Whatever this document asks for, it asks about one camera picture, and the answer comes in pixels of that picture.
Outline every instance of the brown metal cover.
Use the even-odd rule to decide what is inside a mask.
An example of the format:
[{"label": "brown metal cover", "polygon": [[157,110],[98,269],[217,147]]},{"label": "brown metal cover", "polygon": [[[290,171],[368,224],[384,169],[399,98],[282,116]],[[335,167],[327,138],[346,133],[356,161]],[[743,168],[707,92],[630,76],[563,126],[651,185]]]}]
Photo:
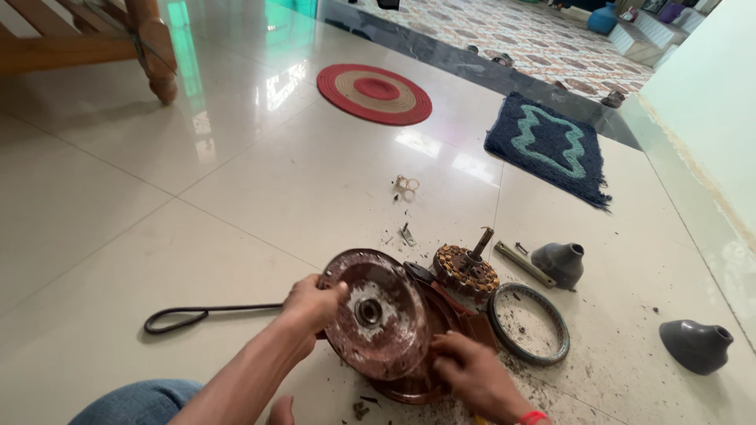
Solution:
[{"label": "brown metal cover", "polygon": [[[431,334],[446,333],[447,330],[468,334],[460,322],[460,317],[441,294],[429,285],[419,286],[425,296]],[[428,352],[423,362],[406,377],[390,382],[370,380],[370,384],[378,392],[397,402],[411,405],[439,402],[448,392],[448,388],[432,369],[434,359],[435,355]]]},{"label": "brown metal cover", "polygon": [[374,380],[407,376],[426,357],[430,332],[417,285],[385,253],[353,249],[325,268],[319,286],[345,281],[349,295],[325,333],[333,350]]}]

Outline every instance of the hand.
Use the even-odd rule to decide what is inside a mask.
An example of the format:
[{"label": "hand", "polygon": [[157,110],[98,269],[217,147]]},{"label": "hand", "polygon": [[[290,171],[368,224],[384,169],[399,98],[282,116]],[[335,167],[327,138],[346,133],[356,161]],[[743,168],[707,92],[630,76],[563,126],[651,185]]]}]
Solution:
[{"label": "hand", "polygon": [[294,414],[291,408],[294,405],[294,396],[281,396],[271,406],[271,413],[265,425],[294,425]]},{"label": "hand", "polygon": [[331,289],[319,290],[320,275],[309,275],[294,284],[283,302],[281,317],[291,318],[298,327],[305,327],[306,334],[315,336],[336,318],[339,303],[349,292],[346,282],[339,282]]},{"label": "hand", "polygon": [[516,423],[535,410],[487,346],[452,332],[434,335],[431,349],[439,354],[433,368],[451,385],[454,397],[475,414],[504,424]]}]

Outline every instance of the patterned floor tile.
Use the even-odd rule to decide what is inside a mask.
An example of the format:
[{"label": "patterned floor tile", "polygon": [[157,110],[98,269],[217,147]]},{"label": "patterned floor tile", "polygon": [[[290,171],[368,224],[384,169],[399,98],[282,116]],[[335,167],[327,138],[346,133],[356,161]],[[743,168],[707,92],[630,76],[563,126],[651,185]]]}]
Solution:
[{"label": "patterned floor tile", "polygon": [[637,92],[653,75],[652,68],[622,57],[605,36],[585,29],[585,22],[541,3],[402,0],[398,11],[389,11],[359,0],[352,6],[458,48],[474,45],[487,59],[507,53],[519,72],[563,82],[597,101],[611,90]]}]

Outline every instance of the red thread bracelet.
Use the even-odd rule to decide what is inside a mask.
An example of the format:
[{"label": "red thread bracelet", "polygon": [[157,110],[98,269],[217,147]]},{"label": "red thread bracelet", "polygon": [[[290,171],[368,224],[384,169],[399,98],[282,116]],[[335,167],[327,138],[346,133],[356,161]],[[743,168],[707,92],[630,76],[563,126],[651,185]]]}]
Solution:
[{"label": "red thread bracelet", "polygon": [[546,419],[547,417],[548,416],[542,411],[532,411],[522,415],[522,417],[517,420],[517,423],[520,423],[521,425],[532,425],[541,419]]}]

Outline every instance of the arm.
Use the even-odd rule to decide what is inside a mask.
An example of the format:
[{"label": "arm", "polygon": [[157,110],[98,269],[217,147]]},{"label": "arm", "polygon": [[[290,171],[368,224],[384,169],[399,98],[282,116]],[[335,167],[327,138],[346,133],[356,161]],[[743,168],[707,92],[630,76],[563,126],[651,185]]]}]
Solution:
[{"label": "arm", "polygon": [[[252,338],[169,425],[255,423],[281,381],[312,352],[315,334],[336,317],[339,301],[348,292],[343,282],[333,289],[316,289],[319,277],[309,275],[294,284],[281,314]],[[290,396],[283,401],[289,412],[291,402]]]},{"label": "arm", "polygon": [[[475,414],[499,425],[518,423],[537,410],[517,391],[494,352],[461,333],[434,335],[431,348],[440,356],[433,367],[451,385],[452,394]],[[551,420],[528,425],[551,425]]]}]

